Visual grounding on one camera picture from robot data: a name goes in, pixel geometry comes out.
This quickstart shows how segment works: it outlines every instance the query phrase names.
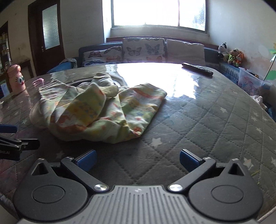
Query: white cushion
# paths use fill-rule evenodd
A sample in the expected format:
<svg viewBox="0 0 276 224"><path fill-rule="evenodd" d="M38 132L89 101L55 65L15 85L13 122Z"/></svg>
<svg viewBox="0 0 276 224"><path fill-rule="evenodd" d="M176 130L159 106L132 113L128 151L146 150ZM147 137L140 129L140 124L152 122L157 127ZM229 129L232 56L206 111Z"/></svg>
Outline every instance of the white cushion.
<svg viewBox="0 0 276 224"><path fill-rule="evenodd" d="M123 62L166 62L164 38L123 38Z"/></svg>
<svg viewBox="0 0 276 224"><path fill-rule="evenodd" d="M167 39L168 63L206 66L204 45Z"/></svg>

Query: quilted gray mattress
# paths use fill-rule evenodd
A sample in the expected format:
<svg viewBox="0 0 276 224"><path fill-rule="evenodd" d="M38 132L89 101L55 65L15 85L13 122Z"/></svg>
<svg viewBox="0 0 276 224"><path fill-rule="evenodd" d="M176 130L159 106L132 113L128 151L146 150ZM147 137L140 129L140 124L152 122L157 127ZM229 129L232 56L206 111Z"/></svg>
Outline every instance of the quilted gray mattress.
<svg viewBox="0 0 276 224"><path fill-rule="evenodd" d="M217 162L239 158L248 167L264 195L259 217L276 205L276 123L242 89L214 69L212 78L192 74L177 64L136 63L99 65L42 76L70 83L109 73L129 86L149 82L168 96L137 139L118 144L101 142L62 142L47 129L31 125L28 114L39 95L31 83L27 90L3 106L2 123L17 124L17 138L38 138L37 151L25 151L19 162L0 160L0 202L13 215L14 191L33 162L44 157L50 162L65 156L78 156L97 150L98 161L90 174L102 182L117 185L156 185L165 187L187 173L179 162L181 149Z"/></svg>

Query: window frame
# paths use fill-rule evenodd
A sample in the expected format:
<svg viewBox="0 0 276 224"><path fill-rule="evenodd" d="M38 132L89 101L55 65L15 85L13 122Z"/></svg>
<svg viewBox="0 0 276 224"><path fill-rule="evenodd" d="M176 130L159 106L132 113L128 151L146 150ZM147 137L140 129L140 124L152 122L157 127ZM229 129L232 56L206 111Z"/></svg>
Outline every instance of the window frame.
<svg viewBox="0 0 276 224"><path fill-rule="evenodd" d="M143 24L143 25L126 25L126 26L120 26L120 25L114 25L114 7L113 7L113 0L111 0L111 22L112 22L112 28L117 28L117 27L141 27L141 26L155 26L155 27L169 27L169 28L176 28L176 29L182 29L182 30L189 30L189 31L194 31L198 33L208 33L208 0L205 0L205 11L206 11L206 16L205 16L205 31L203 30L198 30L198 29L193 29L189 27L183 27L180 26L180 0L178 0L178 26L166 26L166 25L148 25L148 24Z"/></svg>

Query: ribbed gray panel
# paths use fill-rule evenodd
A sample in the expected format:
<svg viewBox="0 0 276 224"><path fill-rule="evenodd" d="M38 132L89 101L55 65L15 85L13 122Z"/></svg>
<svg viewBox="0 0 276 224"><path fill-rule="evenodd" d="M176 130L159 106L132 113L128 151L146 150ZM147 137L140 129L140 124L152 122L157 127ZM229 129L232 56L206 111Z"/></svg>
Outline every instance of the ribbed gray panel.
<svg viewBox="0 0 276 224"><path fill-rule="evenodd" d="M254 220L244 222L256 224ZM19 224L32 224L22 220ZM196 213L181 194L161 186L115 186L95 194L89 205L69 220L55 224L218 224Z"/></svg>

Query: metal screw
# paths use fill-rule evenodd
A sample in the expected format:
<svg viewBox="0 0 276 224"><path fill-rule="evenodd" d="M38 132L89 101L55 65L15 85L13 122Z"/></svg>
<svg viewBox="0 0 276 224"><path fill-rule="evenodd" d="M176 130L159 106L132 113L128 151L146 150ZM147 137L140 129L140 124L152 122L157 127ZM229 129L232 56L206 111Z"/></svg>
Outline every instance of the metal screw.
<svg viewBox="0 0 276 224"><path fill-rule="evenodd" d="M107 189L108 189L108 186L105 184L96 184L94 186L94 190L96 190L96 191L105 191Z"/></svg>
<svg viewBox="0 0 276 224"><path fill-rule="evenodd" d="M174 191L174 192L179 192L183 190L183 187L180 184L171 184L169 185L169 190Z"/></svg>

